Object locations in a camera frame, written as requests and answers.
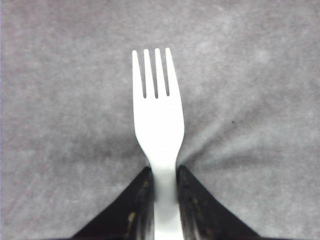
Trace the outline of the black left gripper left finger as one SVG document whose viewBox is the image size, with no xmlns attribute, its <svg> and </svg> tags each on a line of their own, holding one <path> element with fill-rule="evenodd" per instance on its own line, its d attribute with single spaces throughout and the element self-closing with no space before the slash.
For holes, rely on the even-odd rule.
<svg viewBox="0 0 320 240">
<path fill-rule="evenodd" d="M 153 240 L 154 186 L 145 167 L 107 208 L 79 230 L 73 240 Z"/>
</svg>

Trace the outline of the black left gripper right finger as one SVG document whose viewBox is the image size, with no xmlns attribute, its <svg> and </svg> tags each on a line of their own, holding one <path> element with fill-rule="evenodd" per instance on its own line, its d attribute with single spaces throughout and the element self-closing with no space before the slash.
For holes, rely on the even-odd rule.
<svg viewBox="0 0 320 240">
<path fill-rule="evenodd" d="M 186 240 L 259 240 L 260 235 L 217 201 L 190 170 L 181 165 L 177 189 Z"/>
</svg>

